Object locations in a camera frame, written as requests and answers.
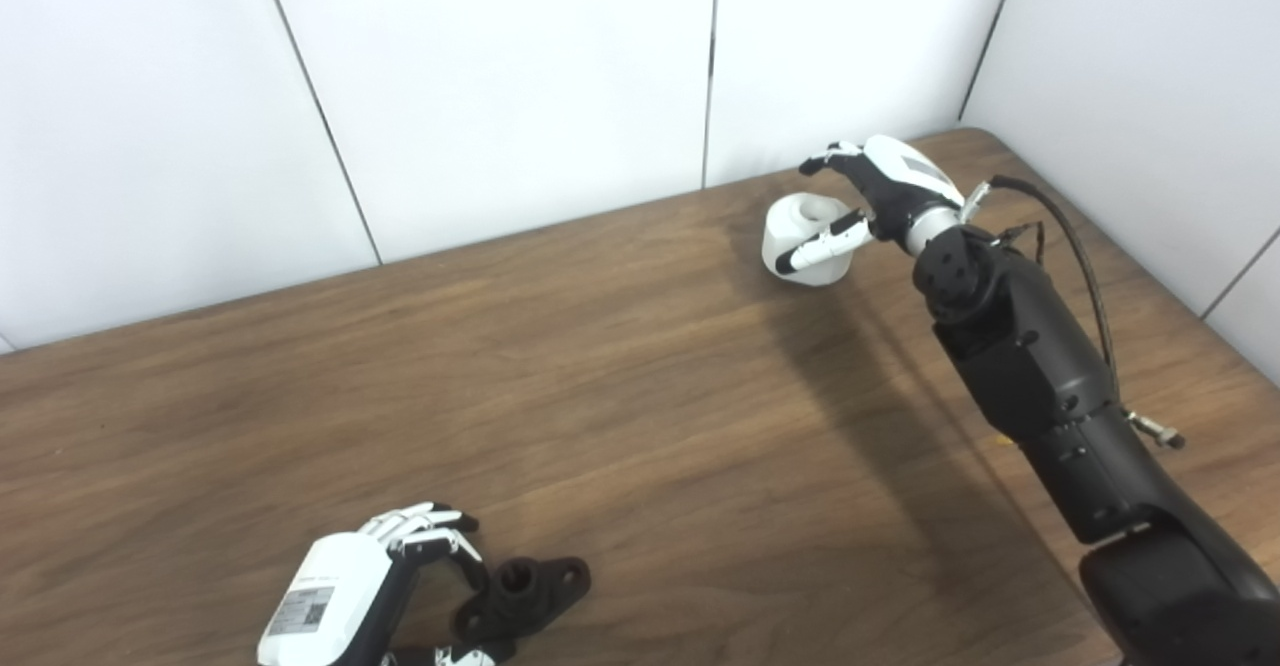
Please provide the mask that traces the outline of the white and black right hand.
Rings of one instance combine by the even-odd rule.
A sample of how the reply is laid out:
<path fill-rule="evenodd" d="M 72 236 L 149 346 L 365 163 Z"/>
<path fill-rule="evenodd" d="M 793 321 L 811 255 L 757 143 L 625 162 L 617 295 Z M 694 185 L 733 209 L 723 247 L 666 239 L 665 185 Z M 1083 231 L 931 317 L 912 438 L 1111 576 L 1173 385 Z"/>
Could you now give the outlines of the white and black right hand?
<path fill-rule="evenodd" d="M 925 155 L 890 136 L 864 145 L 838 141 L 797 168 L 805 177 L 833 170 L 850 181 L 867 206 L 836 218 L 774 257 L 782 277 L 859 250 L 873 240 L 918 256 L 928 243 L 963 224 L 965 197 Z"/>

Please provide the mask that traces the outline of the white and black left hand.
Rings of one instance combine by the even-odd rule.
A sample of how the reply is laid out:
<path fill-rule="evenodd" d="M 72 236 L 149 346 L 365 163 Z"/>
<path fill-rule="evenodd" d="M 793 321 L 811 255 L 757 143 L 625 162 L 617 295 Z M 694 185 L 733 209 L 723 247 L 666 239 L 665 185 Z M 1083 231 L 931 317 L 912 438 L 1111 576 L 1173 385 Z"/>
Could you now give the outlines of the white and black left hand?
<path fill-rule="evenodd" d="M 438 502 L 390 510 L 315 540 L 262 633 L 259 665 L 503 665 L 512 639 L 392 646 L 420 569 L 448 558 L 474 590 L 488 584 L 466 512 Z"/>

